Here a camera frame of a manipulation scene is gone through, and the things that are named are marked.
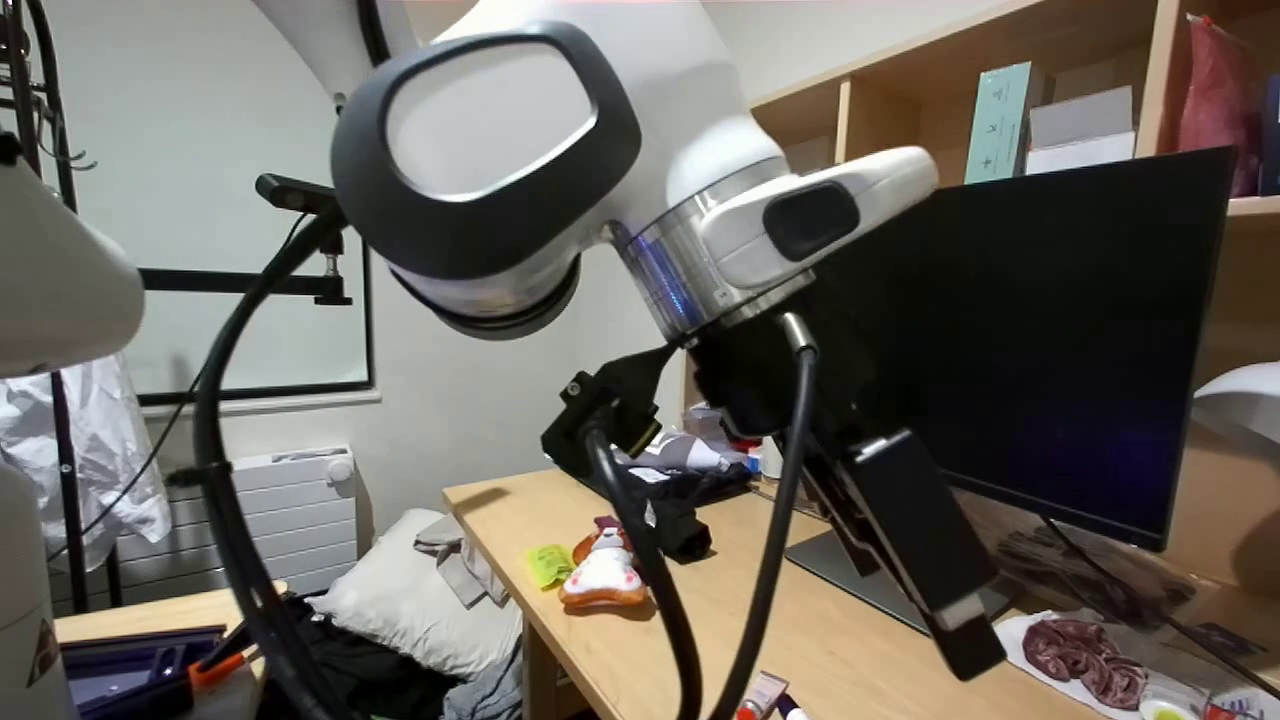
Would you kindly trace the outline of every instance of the cable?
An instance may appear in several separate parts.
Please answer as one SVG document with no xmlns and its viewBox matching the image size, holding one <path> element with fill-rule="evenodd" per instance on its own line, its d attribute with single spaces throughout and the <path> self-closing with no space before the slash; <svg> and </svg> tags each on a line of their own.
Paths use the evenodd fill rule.
<svg viewBox="0 0 1280 720">
<path fill-rule="evenodd" d="M 284 244 L 296 240 L 296 232 L 300 232 L 300 224 L 304 224 L 308 216 L 312 216 L 312 212 L 300 212 L 300 216 L 288 224 Z M 164 420 L 152 452 L 144 456 L 144 464 L 140 464 L 140 468 L 132 472 L 132 480 L 112 496 L 112 504 L 100 508 L 100 512 L 80 528 L 80 536 L 88 536 L 92 528 L 100 528 L 100 524 L 124 504 L 124 496 L 148 476 L 148 468 L 156 464 L 168 432 L 176 428 L 176 420 L 184 416 L 184 408 L 196 400 L 196 388 L 200 388 L 200 380 L 204 380 L 204 368 L 196 372 L 196 380 L 188 384 L 188 392 L 180 396 L 180 404 L 168 412 L 168 420 Z"/>
<path fill-rule="evenodd" d="M 680 720 L 696 720 L 696 712 L 704 708 L 704 672 L 700 672 L 692 624 L 684 616 L 676 580 L 672 580 L 660 548 L 652 544 L 652 532 L 644 524 L 644 508 L 620 484 L 620 468 L 612 460 L 612 440 L 604 436 L 600 424 L 588 424 L 584 448 L 588 448 L 588 464 L 596 472 L 596 484 L 608 492 L 608 504 L 636 548 L 636 572 L 648 580 L 652 600 L 660 608 L 660 620 L 668 628 L 668 644 L 672 644 L 676 676 L 680 676 Z"/>
<path fill-rule="evenodd" d="M 124 504 L 124 496 L 148 476 L 148 468 L 156 464 L 168 432 L 176 428 L 176 420 L 180 420 L 184 408 L 192 404 L 196 388 L 200 388 L 200 376 L 188 384 L 184 400 L 168 412 L 168 420 L 164 420 L 152 452 L 144 456 L 144 464 L 140 464 L 140 468 L 132 472 L 132 480 L 108 500 L 108 508 L 100 508 L 100 512 L 80 528 L 80 536 L 88 536 L 92 528 L 100 528 L 100 524 L 116 512 L 116 504 Z"/>
<path fill-rule="evenodd" d="M 816 396 L 816 344 L 812 344 L 800 316 L 784 312 L 780 324 L 784 324 L 784 336 L 788 336 L 796 364 L 800 364 L 796 368 L 796 408 L 792 408 L 784 472 L 780 472 L 780 488 L 772 500 L 772 520 L 768 520 L 768 540 L 764 540 L 764 556 L 760 556 L 760 576 L 756 576 L 744 640 L 736 644 L 732 668 L 724 676 L 724 692 L 712 712 L 716 720 L 720 716 L 728 720 L 736 712 L 740 696 L 748 692 L 748 680 L 752 680 L 764 632 L 768 632 L 772 592 L 776 592 L 776 576 L 784 564 L 784 544 L 788 544 L 792 508 L 796 508 L 796 492 L 800 492 L 800 452 L 808 440 L 812 396 Z"/>
<path fill-rule="evenodd" d="M 236 604 L 256 636 L 256 644 L 268 656 L 272 676 L 288 692 L 292 708 L 300 716 L 352 716 L 344 700 L 324 684 L 320 664 L 312 660 L 308 644 L 296 632 L 296 616 L 280 600 L 268 564 L 260 560 L 236 484 L 232 464 L 220 436 L 220 384 L 232 364 L 232 352 L 252 320 L 252 312 L 272 296 L 280 280 L 288 280 L 332 232 L 340 232 L 348 220 L 336 204 L 320 208 L 312 224 L 300 228 L 292 244 L 284 244 L 268 268 L 256 276 L 256 284 L 240 296 L 224 328 L 216 332 L 208 360 L 204 360 L 204 384 L 196 392 L 196 472 L 212 520 L 212 540 L 220 548 L 228 584 L 236 592 Z"/>
<path fill-rule="evenodd" d="M 1240 660 L 1232 660 L 1228 652 L 1204 644 L 1188 624 L 1180 624 L 1176 616 L 1168 616 L 1164 608 L 1148 604 L 1136 588 L 1128 588 L 1116 572 L 1108 572 L 1100 560 L 1092 560 L 1052 516 L 1040 516 L 1040 524 L 1068 548 L 1076 552 L 1096 576 L 1104 576 L 1108 584 L 1116 584 L 1124 596 L 1132 596 L 1140 608 L 1148 608 L 1160 624 L 1176 628 L 1184 640 L 1192 640 L 1204 656 L 1220 660 L 1224 668 L 1232 668 L 1240 680 L 1256 684 L 1260 692 L 1280 700 L 1280 688 L 1268 684 L 1260 672 L 1244 668 Z"/>
</svg>

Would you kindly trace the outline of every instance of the cabinet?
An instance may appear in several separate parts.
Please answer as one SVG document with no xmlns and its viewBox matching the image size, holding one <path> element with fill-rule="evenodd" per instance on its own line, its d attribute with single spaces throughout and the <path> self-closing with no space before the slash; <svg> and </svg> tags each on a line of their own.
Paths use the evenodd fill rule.
<svg viewBox="0 0 1280 720">
<path fill-rule="evenodd" d="M 1276 0 L 1012 0 L 964 28 L 888 48 L 756 104 L 792 168 L 840 164 L 888 144 L 924 144 L 944 184 L 964 180 L 964 152 L 984 68 L 1032 60 L 1040 104 L 1132 84 L 1136 156 L 1172 152 L 1188 80 L 1184 16 L 1208 12 L 1248 44 L 1260 72 L 1280 72 Z M 1280 360 L 1280 196 L 1228 208 L 1216 296 L 1204 324 L 1204 376 Z M 1192 432 L 1168 556 L 1200 576 L 1280 596 L 1280 568 L 1248 548 L 1280 540 L 1280 472 Z"/>
</svg>

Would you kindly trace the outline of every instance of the wooden shelf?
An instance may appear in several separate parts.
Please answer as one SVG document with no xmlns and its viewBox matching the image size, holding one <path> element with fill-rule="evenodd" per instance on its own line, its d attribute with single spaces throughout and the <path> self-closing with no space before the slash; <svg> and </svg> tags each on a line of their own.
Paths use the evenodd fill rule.
<svg viewBox="0 0 1280 720">
<path fill-rule="evenodd" d="M 1280 224 L 1280 196 L 1236 196 L 1228 216 L 1232 220 L 1272 220 L 1272 224 Z"/>
<path fill-rule="evenodd" d="M 1032 60 L 1040 80 L 1036 104 L 1072 100 L 1132 84 L 1136 156 L 1172 152 L 1188 84 L 1188 12 L 1224 24 L 1252 56 L 1256 72 L 1280 72 L 1280 0 L 1012 0 L 968 24 L 896 44 L 856 68 L 816 76 L 804 88 L 772 96 L 756 120 L 788 148 L 792 164 L 840 164 L 888 144 L 924 144 L 944 184 L 964 180 L 976 80 L 988 68 Z M 1280 196 L 1240 196 L 1228 204 L 1216 292 L 1204 320 L 1204 372 L 1228 372 L 1280 356 Z M 1200 576 L 1240 584 L 1232 556 L 1248 532 L 1276 532 L 1280 496 L 1256 504 L 1260 524 L 1240 516 L 1232 492 L 1220 492 L 1228 468 L 1192 468 L 1196 496 L 1180 532 L 1188 544 L 1172 560 L 1192 560 Z"/>
</svg>

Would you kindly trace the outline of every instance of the shelf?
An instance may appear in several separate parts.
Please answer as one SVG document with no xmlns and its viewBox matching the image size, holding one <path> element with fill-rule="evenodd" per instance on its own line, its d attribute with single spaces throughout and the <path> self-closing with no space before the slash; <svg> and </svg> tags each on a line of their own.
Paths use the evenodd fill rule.
<svg viewBox="0 0 1280 720">
<path fill-rule="evenodd" d="M 1228 216 L 1232 220 L 1276 220 L 1280 224 L 1280 196 L 1236 196 Z"/>
<path fill-rule="evenodd" d="M 1256 236 L 1264 244 L 1280 244 L 1280 196 L 1236 196 L 1228 204 L 1228 232 Z"/>
<path fill-rule="evenodd" d="M 1028 4 L 976 28 L 896 52 L 848 76 L 908 100 L 972 100 L 984 68 L 1032 60 L 1052 72 L 1052 100 L 1100 84 L 1140 84 L 1152 40 L 1152 0 L 1056 0 Z"/>
<path fill-rule="evenodd" d="M 804 144 L 812 136 L 836 136 L 840 80 L 812 84 L 796 96 L 756 104 L 756 120 L 780 144 Z"/>
</svg>

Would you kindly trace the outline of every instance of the cloth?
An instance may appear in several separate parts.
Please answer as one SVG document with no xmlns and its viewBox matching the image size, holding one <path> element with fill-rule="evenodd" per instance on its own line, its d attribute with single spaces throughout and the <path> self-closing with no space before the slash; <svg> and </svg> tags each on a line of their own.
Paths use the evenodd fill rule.
<svg viewBox="0 0 1280 720">
<path fill-rule="evenodd" d="M 440 512 L 408 508 L 328 592 L 308 604 L 336 628 L 388 644 L 444 676 L 472 676 L 512 652 L 524 612 L 488 596 L 464 608 L 412 540 Z"/>
<path fill-rule="evenodd" d="M 444 692 L 456 688 L 456 676 L 420 668 L 412 656 L 400 656 L 384 644 L 352 636 L 296 596 L 284 600 L 296 616 L 296 632 L 324 672 L 324 684 L 356 712 L 356 716 L 388 716 L 388 720 L 424 720 L 444 712 Z M 284 688 L 268 668 L 268 688 L 260 700 L 260 720 L 300 720 L 288 704 Z"/>
<path fill-rule="evenodd" d="M 144 432 L 128 372 L 116 356 L 72 364 L 60 376 L 68 396 L 84 528 L 136 480 L 152 440 Z M 64 548 L 68 532 L 48 376 L 16 376 L 0 384 L 0 464 L 32 480 L 44 544 Z M 108 520 L 84 536 L 84 568 L 100 568 L 124 528 L 152 544 L 168 536 L 172 512 L 156 464 L 128 488 Z"/>
<path fill-rule="evenodd" d="M 464 608 L 480 604 L 480 596 L 488 596 L 492 604 L 508 600 L 508 588 L 496 580 L 484 552 L 476 552 L 476 544 L 452 516 L 440 516 L 436 524 L 420 528 L 412 548 L 436 556 L 444 584 Z"/>
<path fill-rule="evenodd" d="M 520 720 L 524 716 L 524 640 L 508 660 L 480 668 L 444 692 L 440 720 Z"/>
</svg>

